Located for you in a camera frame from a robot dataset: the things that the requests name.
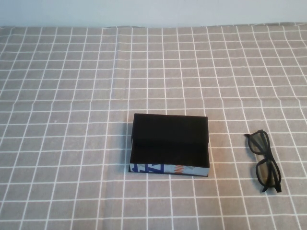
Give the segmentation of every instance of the gray grid tablecloth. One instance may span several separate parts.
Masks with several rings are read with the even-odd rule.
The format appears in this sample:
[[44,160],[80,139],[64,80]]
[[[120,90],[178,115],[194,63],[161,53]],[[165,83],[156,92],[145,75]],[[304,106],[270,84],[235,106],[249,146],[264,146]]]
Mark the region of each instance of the gray grid tablecloth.
[[[1,28],[0,229],[307,229],[306,75],[305,24]],[[208,116],[209,177],[129,173],[136,112]]]

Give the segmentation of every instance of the glasses frame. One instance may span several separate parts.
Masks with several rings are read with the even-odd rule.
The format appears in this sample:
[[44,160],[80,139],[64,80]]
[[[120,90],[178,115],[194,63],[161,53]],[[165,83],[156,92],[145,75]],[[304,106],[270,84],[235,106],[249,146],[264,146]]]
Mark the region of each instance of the glasses frame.
[[[264,150],[261,145],[254,139],[254,138],[251,138],[252,136],[256,135],[260,133],[261,135],[261,138],[263,140],[263,142],[265,143],[265,140],[264,138],[266,137],[266,142],[267,142],[267,148],[266,150]],[[268,134],[263,131],[262,129],[261,130],[258,130],[257,132],[253,133],[253,134],[244,134],[245,137],[248,138],[248,146],[249,146],[249,149],[257,154],[257,155],[260,155],[260,156],[264,156],[264,159],[260,160],[257,165],[256,165],[256,176],[257,176],[257,179],[259,181],[259,183],[264,187],[262,192],[265,192],[268,188],[275,188],[276,189],[276,192],[277,193],[280,193],[282,191],[281,189],[281,181],[282,181],[282,177],[281,177],[281,174],[280,174],[280,171],[279,171],[279,168],[278,168],[278,165],[273,157],[273,154],[272,154],[272,151],[271,151],[271,146],[270,146],[270,139],[269,139],[269,136]],[[257,152],[257,151],[254,151],[253,148],[251,147],[251,142],[259,149],[260,152]],[[259,177],[259,173],[258,173],[258,167],[261,165],[261,164],[264,164],[266,163],[267,164],[267,167],[268,167],[268,178],[266,180],[266,183],[263,183],[261,181],[261,178]],[[270,185],[271,183],[271,179],[272,179],[272,174],[273,174],[273,178],[274,178],[274,185]]]

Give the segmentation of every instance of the white grid line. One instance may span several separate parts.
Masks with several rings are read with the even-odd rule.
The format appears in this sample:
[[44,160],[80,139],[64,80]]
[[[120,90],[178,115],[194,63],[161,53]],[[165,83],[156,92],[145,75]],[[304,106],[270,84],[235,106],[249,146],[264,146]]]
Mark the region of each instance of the white grid line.
[[[63,73],[64,64],[65,64],[65,62],[63,62],[61,74]],[[71,115],[71,108],[70,108],[70,111],[69,111],[68,119],[70,118],[70,115]],[[50,118],[51,118],[51,113],[49,114],[48,123],[50,122]],[[67,130],[68,130],[68,124],[66,125],[65,134],[67,134]],[[61,162],[61,159],[62,159],[64,144],[65,144],[65,138],[63,139],[63,143],[62,143],[62,147],[61,147],[62,151],[61,151],[60,156],[59,156],[58,166],[60,165],[60,162]],[[57,181],[58,174],[59,174],[59,167],[57,168],[56,176],[55,176],[55,179],[54,179],[55,182]],[[51,199],[53,199],[53,197],[54,197],[55,188],[56,188],[56,184],[54,183],[53,188],[52,188]],[[44,228],[45,230],[47,229],[47,225],[48,225],[49,215],[50,215],[50,211],[51,211],[51,205],[52,205],[52,202],[50,202],[49,207],[48,207],[47,221],[46,221],[45,228]]]
[[[215,75],[216,75],[217,84],[219,85],[218,77],[217,77],[216,69],[215,69],[215,68],[214,68],[214,71],[215,71]],[[224,102],[223,102],[223,101],[222,101],[222,109],[223,109],[224,117],[226,117],[225,109],[224,109]],[[234,150],[233,150],[233,148],[232,148],[232,142],[231,142],[231,138],[230,138],[229,128],[228,128],[227,122],[226,122],[226,128],[227,128],[227,132],[228,132],[228,139],[229,139],[230,146],[231,146],[231,152],[232,152],[233,159],[234,159],[234,162],[235,162],[236,175],[237,175],[237,177],[239,178],[240,176],[239,176],[238,168],[237,168],[237,165],[236,165],[236,158],[235,158]],[[242,190],[242,186],[241,186],[241,181],[240,181],[240,180],[239,180],[239,186],[240,186],[241,194],[242,194],[242,196],[243,196],[243,190]],[[245,201],[244,201],[244,199],[242,199],[242,200],[243,200],[243,205],[244,205],[245,213],[247,213],[247,211],[246,211],[246,206],[245,206]],[[247,224],[248,224],[248,229],[250,230],[250,224],[249,224],[249,219],[248,219],[248,218],[247,218]]]
[[[128,104],[127,104],[127,123],[129,122],[129,99],[130,99],[130,81],[131,81],[131,69],[129,71],[129,85],[128,85]],[[128,147],[128,124],[126,126],[126,151],[125,151],[125,164],[127,163],[127,149]],[[121,206],[121,221],[120,221],[120,229],[123,230],[124,228],[124,205],[125,205],[125,184],[126,184],[126,170],[127,168],[124,167],[124,183],[123,183],[123,197],[122,197],[122,206]]]
[[[244,112],[243,102],[242,102],[242,101],[241,101],[241,106],[242,106],[242,112],[243,112],[243,115],[244,115],[244,119],[245,119],[245,122],[246,122],[246,126],[247,126],[247,129],[248,129],[248,133],[251,133],[251,132],[250,132],[250,129],[249,129],[249,127],[248,127],[248,123],[247,123],[247,119],[246,119],[246,116],[245,116],[245,112]],[[272,223],[273,223],[274,229],[277,230],[276,224],[275,224],[275,220],[274,220],[274,217],[273,217],[273,215],[272,215],[272,207],[271,207],[271,204],[270,204],[270,202],[269,202],[269,198],[268,198],[268,193],[267,193],[267,191],[265,192],[265,196],[266,196],[266,201],[267,201],[267,204],[268,204],[268,207],[269,207],[270,214],[271,214],[271,216],[272,216]]]

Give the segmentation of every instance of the black glasses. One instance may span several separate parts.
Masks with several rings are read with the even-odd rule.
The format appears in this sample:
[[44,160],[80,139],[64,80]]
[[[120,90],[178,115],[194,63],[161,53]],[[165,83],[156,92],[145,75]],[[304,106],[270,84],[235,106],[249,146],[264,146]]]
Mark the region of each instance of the black glasses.
[[268,188],[275,188],[280,193],[282,191],[280,186],[282,177],[271,151],[268,134],[259,130],[256,133],[245,134],[244,136],[248,138],[250,150],[257,155],[264,156],[264,159],[256,165],[258,181],[264,186],[262,192],[265,192]]

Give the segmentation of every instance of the black cover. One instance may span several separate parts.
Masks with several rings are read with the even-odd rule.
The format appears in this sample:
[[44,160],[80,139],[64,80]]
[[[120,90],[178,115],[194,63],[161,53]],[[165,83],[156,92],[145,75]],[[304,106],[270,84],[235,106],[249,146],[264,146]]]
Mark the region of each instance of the black cover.
[[130,163],[209,168],[208,118],[135,114]]

